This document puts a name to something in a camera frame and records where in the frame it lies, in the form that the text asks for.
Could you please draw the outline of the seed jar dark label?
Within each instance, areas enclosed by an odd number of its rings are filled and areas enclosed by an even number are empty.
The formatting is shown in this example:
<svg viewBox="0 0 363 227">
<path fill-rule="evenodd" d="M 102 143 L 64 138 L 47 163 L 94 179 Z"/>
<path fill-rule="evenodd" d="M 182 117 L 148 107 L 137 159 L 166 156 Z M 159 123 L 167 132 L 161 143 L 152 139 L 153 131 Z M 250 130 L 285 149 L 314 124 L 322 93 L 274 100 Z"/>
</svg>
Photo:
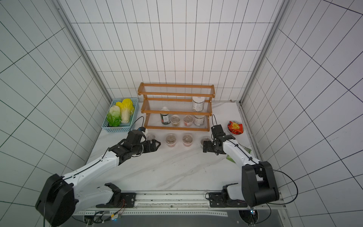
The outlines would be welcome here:
<svg viewBox="0 0 363 227">
<path fill-rule="evenodd" d="M 147 140 L 152 141 L 152 140 L 155 140 L 155 139 L 156 139 L 155 134 L 153 134 L 153 133 L 149 133 L 149 134 L 147 135 Z"/>
</svg>

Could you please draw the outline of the seed jar red label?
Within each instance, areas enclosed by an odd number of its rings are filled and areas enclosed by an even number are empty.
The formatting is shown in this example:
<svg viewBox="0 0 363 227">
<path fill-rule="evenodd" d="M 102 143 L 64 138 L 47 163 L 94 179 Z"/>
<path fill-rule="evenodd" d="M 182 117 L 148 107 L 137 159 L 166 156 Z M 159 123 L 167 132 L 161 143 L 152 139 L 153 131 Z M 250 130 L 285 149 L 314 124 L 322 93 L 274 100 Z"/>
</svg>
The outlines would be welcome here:
<svg viewBox="0 0 363 227">
<path fill-rule="evenodd" d="M 190 134 L 184 134 L 182 138 L 182 142 L 184 146 L 190 147 L 193 143 L 193 137 Z"/>
<path fill-rule="evenodd" d="M 176 145 L 177 138 L 174 134 L 169 134 L 166 136 L 165 142 L 168 147 L 174 147 Z"/>
</svg>

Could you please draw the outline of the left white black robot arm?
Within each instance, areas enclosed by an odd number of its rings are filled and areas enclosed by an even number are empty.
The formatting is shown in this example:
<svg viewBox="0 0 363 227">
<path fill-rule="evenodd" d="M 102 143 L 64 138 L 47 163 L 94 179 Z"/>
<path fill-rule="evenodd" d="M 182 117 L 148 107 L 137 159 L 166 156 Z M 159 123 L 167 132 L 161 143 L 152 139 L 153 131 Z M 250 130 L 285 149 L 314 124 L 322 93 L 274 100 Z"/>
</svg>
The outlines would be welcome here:
<svg viewBox="0 0 363 227">
<path fill-rule="evenodd" d="M 140 127 L 128 132 L 127 138 L 108 148 L 104 155 L 89 164 L 60 176 L 50 176 L 40 193 L 35 208 L 44 222 L 61 226 L 74 213 L 100 205 L 106 208 L 124 207 L 122 191 L 113 183 L 90 187 L 89 184 L 125 161 L 142 154 L 155 152 L 161 142 L 147 140 L 147 129 Z"/>
</svg>

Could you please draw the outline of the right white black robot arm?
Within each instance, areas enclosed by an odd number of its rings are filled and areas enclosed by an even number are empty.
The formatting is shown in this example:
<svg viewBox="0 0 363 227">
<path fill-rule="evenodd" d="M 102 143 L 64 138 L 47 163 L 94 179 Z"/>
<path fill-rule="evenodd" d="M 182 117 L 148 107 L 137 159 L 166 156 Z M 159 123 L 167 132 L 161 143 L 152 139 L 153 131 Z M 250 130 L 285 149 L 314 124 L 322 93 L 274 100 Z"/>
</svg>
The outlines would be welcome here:
<svg viewBox="0 0 363 227">
<path fill-rule="evenodd" d="M 254 158 L 232 135 L 224 133 L 221 125 L 211 127 L 212 140 L 203 143 L 203 152 L 227 154 L 241 169 L 241 181 L 226 187 L 230 199 L 244 201 L 255 207 L 280 199 L 272 165 Z"/>
</svg>

